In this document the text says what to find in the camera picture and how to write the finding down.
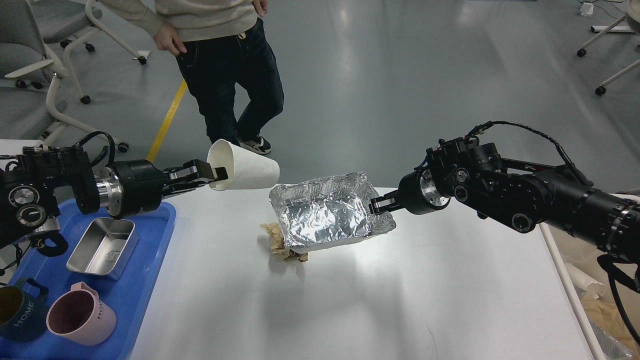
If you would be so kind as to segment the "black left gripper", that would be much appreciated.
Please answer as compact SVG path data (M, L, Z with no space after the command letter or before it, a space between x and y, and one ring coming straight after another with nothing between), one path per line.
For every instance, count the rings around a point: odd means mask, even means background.
M114 219L154 212L166 193L186 193L229 179L226 167L193 159L183 166L157 169L150 161L115 161L96 176L99 203Z

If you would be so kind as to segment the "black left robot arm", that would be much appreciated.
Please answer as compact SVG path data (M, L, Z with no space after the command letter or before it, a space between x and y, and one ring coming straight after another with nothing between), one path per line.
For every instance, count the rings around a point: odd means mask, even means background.
M154 212L163 199L229 179L225 167L198 159L164 170L145 159L115 161L116 145L109 134L108 145L91 160L83 146L99 135L90 132L72 146L50 150L25 146L22 153L2 155L8 161L1 171L2 248L27 240L44 256L67 251L54 194L60 187L71 187L82 214L105 208L112 218L123 219Z

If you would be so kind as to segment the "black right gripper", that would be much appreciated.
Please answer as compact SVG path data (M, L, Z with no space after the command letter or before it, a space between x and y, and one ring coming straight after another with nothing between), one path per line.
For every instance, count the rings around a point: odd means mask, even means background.
M400 180L398 188L370 200L374 215L405 209L410 214L425 215L445 209L450 198L440 194L429 169L413 171Z

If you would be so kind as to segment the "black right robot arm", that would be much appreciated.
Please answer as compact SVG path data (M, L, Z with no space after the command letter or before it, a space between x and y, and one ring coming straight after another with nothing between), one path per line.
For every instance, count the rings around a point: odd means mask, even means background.
M639 264L639 201L594 187L563 147L539 130L534 134L555 146L561 165L502 157L494 143L479 142L479 136L494 125L487 121L462 137L439 139L395 191L370 201L370 211L430 214L443 210L453 198L479 218L494 219L521 234L546 223L592 244L602 251L598 264L606 272L622 321L638 341L617 284L639 291L639 274L629 276L618 268L618 264Z

